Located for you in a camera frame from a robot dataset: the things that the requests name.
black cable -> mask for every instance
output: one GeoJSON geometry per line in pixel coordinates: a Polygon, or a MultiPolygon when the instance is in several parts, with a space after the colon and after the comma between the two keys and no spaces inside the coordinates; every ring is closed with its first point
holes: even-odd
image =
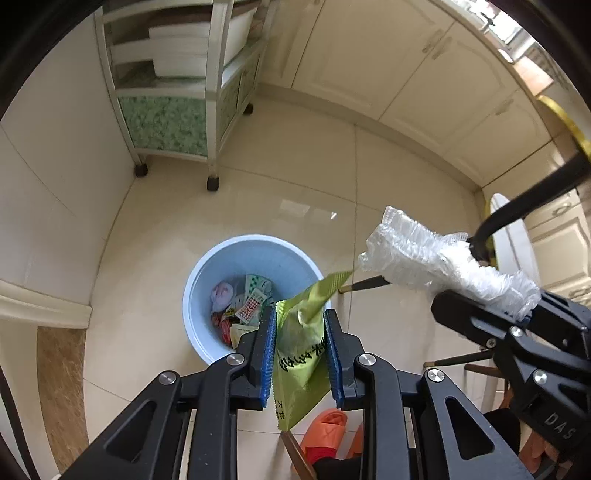
{"type": "Polygon", "coordinates": [[[10,422],[12,433],[14,434],[14,439],[17,442],[18,451],[21,454],[22,462],[25,464],[25,467],[27,468],[29,477],[31,478],[31,480],[41,480],[41,477],[39,477],[39,473],[37,472],[37,468],[35,468],[35,463],[33,462],[31,452],[29,451],[27,439],[25,438],[25,432],[23,432],[22,430],[21,418],[18,416],[18,410],[16,404],[14,403],[14,397],[12,396],[10,386],[6,381],[6,377],[4,376],[4,371],[2,370],[1,366],[0,398],[2,398],[2,402],[4,402],[4,406],[6,407],[6,412],[8,413],[8,421],[10,422]]]}

chair leg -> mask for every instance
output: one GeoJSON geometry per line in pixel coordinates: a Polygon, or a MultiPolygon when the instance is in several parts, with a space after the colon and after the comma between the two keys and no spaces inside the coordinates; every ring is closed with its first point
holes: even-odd
{"type": "Polygon", "coordinates": [[[486,367],[484,365],[464,365],[464,370],[467,372],[475,372],[477,374],[488,375],[489,377],[505,378],[497,367],[486,367]]]}
{"type": "Polygon", "coordinates": [[[287,454],[290,456],[291,463],[293,463],[300,480],[317,480],[314,467],[312,467],[306,459],[300,444],[297,443],[293,434],[287,430],[287,432],[281,432],[279,437],[283,441],[283,445],[285,445],[287,454]]]}
{"type": "Polygon", "coordinates": [[[358,290],[369,290],[370,288],[383,287],[384,285],[390,285],[390,282],[383,278],[381,275],[377,277],[367,278],[366,280],[356,281],[351,285],[343,285],[339,288],[339,293],[347,293],[350,291],[358,290]]]}
{"type": "Polygon", "coordinates": [[[450,358],[442,358],[441,360],[435,360],[434,362],[425,362],[423,363],[423,368],[447,367],[449,365],[488,360],[489,358],[492,358],[492,350],[483,350],[482,352],[469,353],[468,355],[451,356],[450,358]]]}

red wrapper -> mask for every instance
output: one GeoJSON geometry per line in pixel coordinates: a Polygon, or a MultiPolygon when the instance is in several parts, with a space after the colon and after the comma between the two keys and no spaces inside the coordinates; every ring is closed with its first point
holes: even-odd
{"type": "Polygon", "coordinates": [[[232,346],[232,338],[230,337],[230,321],[228,319],[222,319],[220,322],[220,330],[222,331],[222,340],[228,345],[232,346]]]}
{"type": "Polygon", "coordinates": [[[212,323],[214,327],[219,326],[223,312],[212,312],[212,323]]]}

trash can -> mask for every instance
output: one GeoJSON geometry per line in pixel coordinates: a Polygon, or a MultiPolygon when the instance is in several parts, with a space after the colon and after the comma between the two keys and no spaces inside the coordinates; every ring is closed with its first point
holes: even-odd
{"type": "Polygon", "coordinates": [[[236,236],[213,247],[195,265],[183,296],[185,331],[208,365],[233,352],[212,325],[211,292],[221,281],[232,284],[248,274],[271,280],[276,300],[290,299],[324,278],[308,255],[274,236],[236,236]]]}

plastic wrap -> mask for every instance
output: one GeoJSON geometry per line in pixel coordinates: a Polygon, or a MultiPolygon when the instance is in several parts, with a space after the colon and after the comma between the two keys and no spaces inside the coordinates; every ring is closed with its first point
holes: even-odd
{"type": "Polygon", "coordinates": [[[481,266],[470,254],[467,237],[467,233],[439,235],[403,211],[386,207],[359,263],[390,283],[434,295],[454,290],[521,320],[540,301],[540,289],[522,271],[506,275],[481,266]]]}

